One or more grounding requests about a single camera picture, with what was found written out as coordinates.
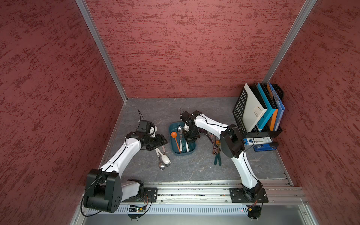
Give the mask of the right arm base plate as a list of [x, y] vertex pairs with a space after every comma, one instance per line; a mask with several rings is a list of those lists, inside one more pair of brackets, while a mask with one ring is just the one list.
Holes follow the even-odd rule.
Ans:
[[229, 192], [232, 203], [254, 204], [255, 202], [257, 203], [269, 202], [269, 199], [267, 197], [264, 188], [262, 188], [257, 194], [254, 194], [253, 196], [247, 193], [246, 191], [244, 191], [243, 188], [230, 188]]

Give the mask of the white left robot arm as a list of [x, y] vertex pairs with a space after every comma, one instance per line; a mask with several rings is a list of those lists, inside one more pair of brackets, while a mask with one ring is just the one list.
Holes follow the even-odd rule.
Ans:
[[142, 132], [127, 134], [115, 155], [99, 169], [92, 169], [88, 173], [82, 205], [88, 209], [114, 213], [122, 201], [141, 195], [141, 181], [121, 183], [121, 176], [139, 151], [152, 151], [166, 144], [164, 135]]

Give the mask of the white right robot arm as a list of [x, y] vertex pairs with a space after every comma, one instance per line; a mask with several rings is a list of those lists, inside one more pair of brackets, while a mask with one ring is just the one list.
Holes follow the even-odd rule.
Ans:
[[210, 132], [220, 140], [222, 152], [232, 160], [241, 177], [246, 200], [256, 201], [263, 190], [263, 185], [249, 165], [240, 129], [234, 124], [227, 125], [217, 122], [199, 111], [192, 114], [183, 112], [180, 119], [185, 123], [184, 137], [189, 143], [200, 138], [200, 129]]

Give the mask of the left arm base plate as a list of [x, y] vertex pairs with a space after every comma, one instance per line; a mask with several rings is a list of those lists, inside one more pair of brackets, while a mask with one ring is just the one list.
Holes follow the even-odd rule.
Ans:
[[124, 200], [124, 203], [155, 203], [158, 197], [157, 187], [145, 187], [142, 194]]

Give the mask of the orange plastic spoon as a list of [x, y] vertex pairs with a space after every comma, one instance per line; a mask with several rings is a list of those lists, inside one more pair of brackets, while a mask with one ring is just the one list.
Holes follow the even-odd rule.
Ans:
[[178, 148], [178, 151], [179, 151], [179, 153], [181, 153], [182, 151], [181, 151], [181, 149], [180, 149], [180, 147], [179, 147], [179, 143], [178, 143], [178, 141], [177, 141], [177, 133], [176, 133], [176, 132], [172, 132], [172, 133], [171, 133], [171, 137], [175, 140], [176, 145], [177, 145], [177, 148]]

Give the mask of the white handle steel spoon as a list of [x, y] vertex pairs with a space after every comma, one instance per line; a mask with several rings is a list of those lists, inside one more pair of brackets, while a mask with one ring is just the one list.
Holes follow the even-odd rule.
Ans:
[[182, 127], [181, 126], [178, 126], [177, 128], [177, 133], [179, 134], [179, 141], [180, 141], [180, 153], [183, 153], [183, 141], [182, 141], [182, 133], [183, 133], [183, 130], [182, 130]]

